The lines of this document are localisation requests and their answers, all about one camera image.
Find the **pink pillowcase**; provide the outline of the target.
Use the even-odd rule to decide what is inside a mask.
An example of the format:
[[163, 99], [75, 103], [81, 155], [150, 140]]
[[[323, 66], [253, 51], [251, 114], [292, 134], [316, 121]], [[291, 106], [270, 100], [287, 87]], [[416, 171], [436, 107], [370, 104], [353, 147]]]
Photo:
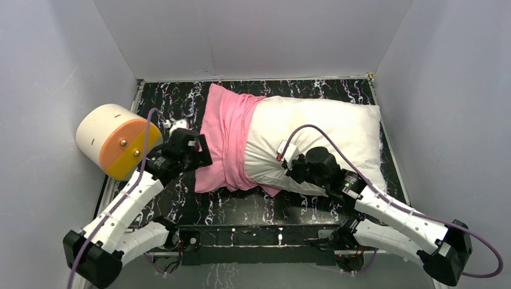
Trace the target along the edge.
[[257, 105], [264, 99], [210, 85], [200, 133], [205, 136], [213, 163], [195, 171], [195, 193], [209, 193], [222, 187], [247, 191], [261, 186], [274, 197], [281, 191], [254, 182], [245, 170], [248, 130]]

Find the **white pillow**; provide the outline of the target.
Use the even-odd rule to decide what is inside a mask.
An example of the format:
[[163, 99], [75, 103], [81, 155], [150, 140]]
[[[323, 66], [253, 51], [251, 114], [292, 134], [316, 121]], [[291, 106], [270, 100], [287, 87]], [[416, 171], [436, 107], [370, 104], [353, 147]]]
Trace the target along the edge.
[[324, 189], [298, 184], [284, 174], [277, 149], [290, 140], [304, 154], [322, 146], [343, 169], [357, 167], [376, 187], [386, 191], [381, 172], [380, 108], [328, 99], [273, 96], [259, 102], [253, 112], [245, 146], [245, 172], [269, 195], [281, 190], [311, 196]]

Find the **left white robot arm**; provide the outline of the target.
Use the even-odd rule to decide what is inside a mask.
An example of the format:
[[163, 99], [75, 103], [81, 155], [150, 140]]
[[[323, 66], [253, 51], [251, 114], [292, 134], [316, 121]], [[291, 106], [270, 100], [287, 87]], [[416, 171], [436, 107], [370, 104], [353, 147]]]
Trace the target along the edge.
[[114, 200], [81, 231], [63, 238], [66, 263], [71, 270], [68, 288], [80, 275], [96, 288], [107, 288], [123, 266], [153, 248], [181, 246], [180, 229], [158, 217], [133, 232], [126, 230], [149, 201], [182, 173], [212, 164], [205, 135], [189, 129], [171, 131], [170, 139], [147, 152], [131, 179]]

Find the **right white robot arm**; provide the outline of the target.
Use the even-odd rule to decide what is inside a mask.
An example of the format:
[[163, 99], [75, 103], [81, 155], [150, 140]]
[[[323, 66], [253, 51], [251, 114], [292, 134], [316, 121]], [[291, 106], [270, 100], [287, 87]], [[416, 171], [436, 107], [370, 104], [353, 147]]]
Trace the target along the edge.
[[286, 176], [323, 188], [332, 199], [361, 213], [361, 219], [339, 233], [343, 247], [383, 249], [421, 266], [434, 280], [454, 287], [472, 254], [468, 226], [460, 220], [443, 224], [418, 217], [417, 212], [381, 191], [373, 191], [356, 172], [338, 165], [325, 147], [302, 154], [294, 145], [279, 147], [277, 159]]

